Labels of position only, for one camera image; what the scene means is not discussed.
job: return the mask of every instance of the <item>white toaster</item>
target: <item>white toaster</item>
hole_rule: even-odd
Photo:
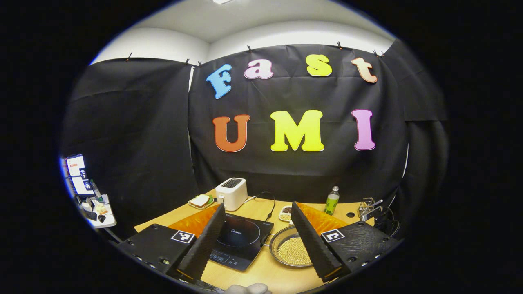
[[[218,203],[223,203],[227,211],[238,209],[247,200],[247,181],[242,178],[230,178],[215,190]]]

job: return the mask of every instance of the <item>power cord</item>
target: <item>power cord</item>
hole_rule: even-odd
[[[267,215],[267,218],[265,219],[265,221],[267,221],[267,220],[270,219],[270,217],[272,217],[272,212],[274,211],[274,207],[276,206],[276,198],[274,197],[274,195],[273,195],[271,192],[269,192],[269,191],[263,191],[263,192],[261,192],[260,194],[258,194],[258,195],[256,195],[256,196],[252,197],[252,198],[249,199],[249,200],[252,200],[252,199],[254,199],[254,198],[259,198],[259,196],[260,196],[261,194],[264,194],[264,193],[265,193],[265,194],[269,194],[269,195],[271,195],[271,196],[272,196],[272,199],[274,200],[274,203],[272,204],[272,209],[271,209],[270,213]]]
[[[387,208],[390,212],[391,212],[391,215],[392,215],[392,222],[396,222],[397,223],[397,227],[396,229],[394,230],[394,232],[390,235],[391,237],[394,236],[398,230],[400,229],[401,227],[401,224],[399,221],[396,220],[396,218],[394,217],[394,213],[392,212],[392,209],[390,209],[388,206],[384,206],[385,208]]]

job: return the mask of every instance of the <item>white glove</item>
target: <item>white glove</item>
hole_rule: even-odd
[[[266,284],[256,283],[249,287],[231,285],[223,294],[272,294]]]

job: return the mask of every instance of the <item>black induction cooktop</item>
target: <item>black induction cooktop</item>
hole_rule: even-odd
[[[273,227],[271,222],[226,213],[210,259],[232,269],[246,270],[262,249],[262,241]]]

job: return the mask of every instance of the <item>letter u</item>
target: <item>letter u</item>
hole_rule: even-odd
[[[247,143],[247,122],[250,119],[249,115],[237,115],[234,117],[234,121],[238,124],[238,139],[234,143],[227,140],[227,124],[231,121],[230,118],[221,116],[213,119],[216,146],[224,152],[238,152],[243,149]]]

